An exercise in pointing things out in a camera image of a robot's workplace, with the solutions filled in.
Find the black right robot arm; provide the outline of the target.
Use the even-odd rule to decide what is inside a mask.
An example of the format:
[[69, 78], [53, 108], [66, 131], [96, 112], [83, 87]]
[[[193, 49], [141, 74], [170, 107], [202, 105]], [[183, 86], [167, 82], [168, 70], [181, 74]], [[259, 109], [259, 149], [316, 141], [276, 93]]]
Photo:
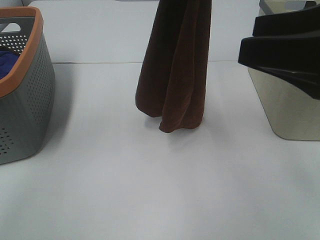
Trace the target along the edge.
[[273, 13], [265, 4], [251, 37], [241, 40], [238, 63], [320, 98], [320, 6]]

